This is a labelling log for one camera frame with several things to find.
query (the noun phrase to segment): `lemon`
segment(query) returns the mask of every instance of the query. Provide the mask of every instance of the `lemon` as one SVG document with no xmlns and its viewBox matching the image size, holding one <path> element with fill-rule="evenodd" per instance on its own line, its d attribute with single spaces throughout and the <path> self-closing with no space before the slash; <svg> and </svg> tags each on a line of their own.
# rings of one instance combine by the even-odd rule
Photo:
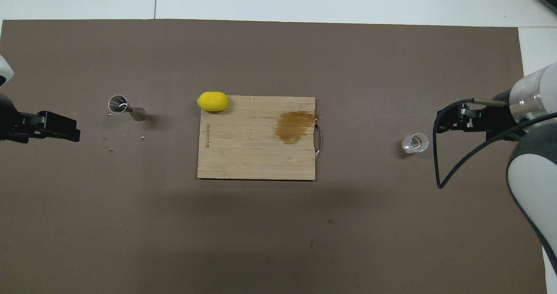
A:
<svg viewBox="0 0 557 294">
<path fill-rule="evenodd" d="M 228 106 L 228 97 L 223 92 L 204 92 L 197 98 L 197 105 L 205 111 L 221 111 Z"/>
</svg>

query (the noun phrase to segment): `white floor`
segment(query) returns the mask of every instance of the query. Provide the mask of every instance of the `white floor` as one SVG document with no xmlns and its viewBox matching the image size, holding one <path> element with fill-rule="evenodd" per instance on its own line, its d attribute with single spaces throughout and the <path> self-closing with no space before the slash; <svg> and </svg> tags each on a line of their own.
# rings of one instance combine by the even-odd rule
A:
<svg viewBox="0 0 557 294">
<path fill-rule="evenodd" d="M 524 74 L 557 61 L 557 14 L 538 0 L 0 0 L 0 19 L 153 18 L 519 27 Z"/>
</svg>

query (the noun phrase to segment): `clear plastic cup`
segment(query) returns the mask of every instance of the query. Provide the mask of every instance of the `clear plastic cup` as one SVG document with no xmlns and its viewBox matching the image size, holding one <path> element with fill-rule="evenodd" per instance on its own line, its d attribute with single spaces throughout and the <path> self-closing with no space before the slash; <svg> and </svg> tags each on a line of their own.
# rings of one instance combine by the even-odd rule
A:
<svg viewBox="0 0 557 294">
<path fill-rule="evenodd" d="M 414 133 L 405 137 L 400 145 L 408 154 L 421 153 L 429 146 L 429 139 L 423 133 Z"/>
</svg>

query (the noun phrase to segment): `metal cup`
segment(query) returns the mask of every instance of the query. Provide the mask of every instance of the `metal cup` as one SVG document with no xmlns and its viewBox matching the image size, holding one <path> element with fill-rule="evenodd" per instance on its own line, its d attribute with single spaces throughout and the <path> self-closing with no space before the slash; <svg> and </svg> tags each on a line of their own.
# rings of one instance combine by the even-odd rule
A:
<svg viewBox="0 0 557 294">
<path fill-rule="evenodd" d="M 128 100 L 123 95 L 114 95 L 108 102 L 108 108 L 113 114 L 121 114 L 129 112 L 131 118 L 135 121 L 143 121 L 147 118 L 145 109 L 141 107 L 131 107 Z"/>
</svg>

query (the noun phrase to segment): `black cable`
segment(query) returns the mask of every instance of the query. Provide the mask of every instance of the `black cable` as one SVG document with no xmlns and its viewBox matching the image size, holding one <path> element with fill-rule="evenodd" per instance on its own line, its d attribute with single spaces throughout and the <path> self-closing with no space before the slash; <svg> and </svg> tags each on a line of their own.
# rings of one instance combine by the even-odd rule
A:
<svg viewBox="0 0 557 294">
<path fill-rule="evenodd" d="M 532 120 L 521 122 L 521 123 L 517 124 L 516 126 L 495 135 L 491 139 L 483 142 L 482 144 L 479 144 L 475 149 L 473 149 L 472 151 L 467 153 L 466 156 L 464 156 L 460 161 L 458 161 L 458 163 L 456 165 L 454 165 L 454 167 L 451 169 L 451 171 L 449 171 L 449 173 L 447 174 L 447 177 L 445 177 L 443 182 L 440 182 L 439 165 L 438 165 L 438 161 L 437 161 L 437 126 L 439 125 L 439 120 L 447 112 L 447 110 L 449 110 L 451 108 L 454 108 L 454 106 L 456 106 L 457 104 L 473 103 L 473 101 L 474 101 L 473 98 L 469 99 L 469 100 L 460 100 L 458 102 L 454 102 L 453 104 L 450 104 L 449 106 L 445 107 L 444 109 L 440 110 L 437 113 L 437 118 L 435 119 L 435 122 L 433 124 L 433 165 L 435 167 L 435 179 L 437 181 L 437 187 L 439 189 L 442 189 L 447 184 L 449 179 L 451 179 L 451 177 L 458 170 L 458 168 L 460 168 L 468 159 L 470 159 L 470 157 L 472 157 L 473 155 L 478 153 L 483 148 L 487 147 L 487 145 L 489 145 L 493 142 L 502 140 L 505 137 L 507 137 L 509 134 L 513 134 L 517 131 L 520 131 L 520 130 L 526 128 L 527 126 L 531 126 L 533 124 L 537 124 L 538 122 L 557 117 L 557 112 L 553 112 L 551 114 L 546 114 L 545 116 L 541 116 L 539 118 L 535 118 L 535 119 L 532 119 Z"/>
<path fill-rule="evenodd" d="M 439 121 L 440 121 L 441 117 L 444 116 L 444 114 L 446 114 L 448 110 L 450 110 L 450 109 L 452 109 L 455 106 L 458 106 L 460 104 L 466 104 L 466 103 L 472 103 L 472 102 L 474 102 L 473 98 L 468 98 L 467 100 L 459 100 L 458 102 L 454 102 L 453 104 L 450 104 L 447 107 L 445 107 L 442 110 L 439 110 L 437 112 L 437 118 L 435 118 L 435 122 L 433 123 L 433 135 L 432 135 L 432 137 L 433 137 L 433 165 L 435 167 L 435 179 L 437 180 L 437 187 L 439 187 L 439 189 L 441 189 L 443 187 L 440 187 L 439 163 L 437 162 L 437 126 L 439 126 Z"/>
</svg>

